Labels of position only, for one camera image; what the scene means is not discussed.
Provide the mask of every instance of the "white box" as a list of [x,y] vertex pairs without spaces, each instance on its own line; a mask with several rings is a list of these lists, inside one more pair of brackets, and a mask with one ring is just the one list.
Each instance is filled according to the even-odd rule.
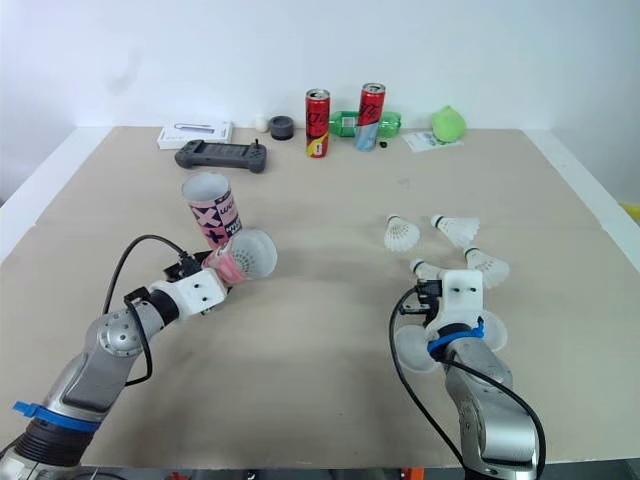
[[232,128],[231,122],[220,120],[209,123],[175,122],[164,126],[158,137],[158,147],[161,150],[180,149],[191,140],[229,143]]

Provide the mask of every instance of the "can lid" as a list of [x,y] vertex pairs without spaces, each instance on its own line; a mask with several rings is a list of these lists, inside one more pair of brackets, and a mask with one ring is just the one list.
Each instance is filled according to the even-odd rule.
[[271,119],[271,137],[275,140],[289,140],[293,137],[293,120],[285,115]]
[[362,90],[364,90],[367,93],[384,93],[386,90],[386,87],[381,83],[365,83],[362,86]]
[[312,88],[307,91],[307,98],[311,100],[326,100],[329,98],[329,91],[322,88]]

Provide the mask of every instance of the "paper card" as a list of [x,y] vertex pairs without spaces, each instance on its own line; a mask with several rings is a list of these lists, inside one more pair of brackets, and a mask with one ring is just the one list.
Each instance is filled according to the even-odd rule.
[[405,133],[402,135],[402,138],[409,144],[409,148],[411,148],[413,153],[433,150],[434,148],[462,145],[460,140],[456,140],[455,142],[442,142],[436,138],[431,130],[428,132]]

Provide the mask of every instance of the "red can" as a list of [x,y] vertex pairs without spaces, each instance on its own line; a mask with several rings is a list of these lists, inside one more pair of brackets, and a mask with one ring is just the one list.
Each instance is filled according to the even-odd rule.
[[307,155],[324,157],[329,148],[329,92],[314,88],[307,92]]
[[365,83],[360,94],[358,127],[355,145],[358,150],[368,152],[376,145],[378,124],[382,116],[385,87],[381,83]]

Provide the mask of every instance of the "plastic bottle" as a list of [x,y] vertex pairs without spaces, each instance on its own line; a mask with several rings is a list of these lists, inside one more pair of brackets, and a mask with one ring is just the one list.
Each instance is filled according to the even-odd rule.
[[[339,137],[355,137],[358,112],[340,111],[334,112],[329,117],[329,132]],[[382,112],[378,136],[391,138],[398,134],[401,126],[401,117],[396,112]]]

